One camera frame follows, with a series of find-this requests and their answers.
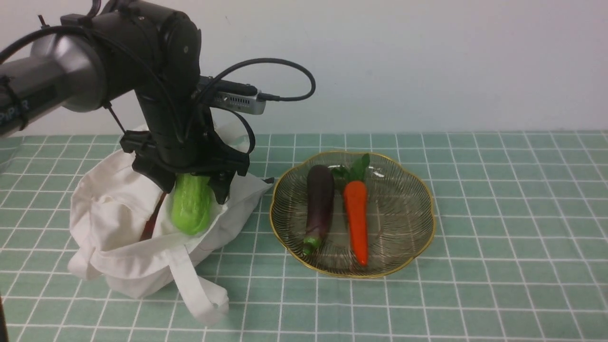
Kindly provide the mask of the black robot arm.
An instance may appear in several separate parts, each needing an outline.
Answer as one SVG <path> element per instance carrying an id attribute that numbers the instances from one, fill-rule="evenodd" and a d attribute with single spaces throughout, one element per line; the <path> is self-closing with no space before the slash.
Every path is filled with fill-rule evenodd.
<path id="1" fill-rule="evenodd" d="M 88 113 L 133 91 L 146 123 L 120 139 L 133 170 L 166 193 L 179 174 L 207 177 L 217 203 L 226 203 L 249 154 L 213 126 L 206 101 L 214 84 L 200 86 L 200 30 L 185 13 L 141 0 L 99 7 L 95 0 L 87 15 L 66 15 L 1 52 L 1 136 L 58 107 Z"/>

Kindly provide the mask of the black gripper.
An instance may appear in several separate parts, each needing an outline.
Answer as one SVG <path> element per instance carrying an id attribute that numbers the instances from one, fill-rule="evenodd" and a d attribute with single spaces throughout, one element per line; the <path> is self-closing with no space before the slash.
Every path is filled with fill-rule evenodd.
<path id="1" fill-rule="evenodd" d="M 250 166 L 251 127 L 240 115 L 217 126 L 208 108 L 196 110 L 195 122 L 184 141 L 150 130 L 130 130 L 120 139 L 125 153 L 134 153 L 133 171 L 170 193 L 176 175 L 193 173 L 209 179 L 218 204 L 225 204 L 235 173 L 244 176 Z"/>

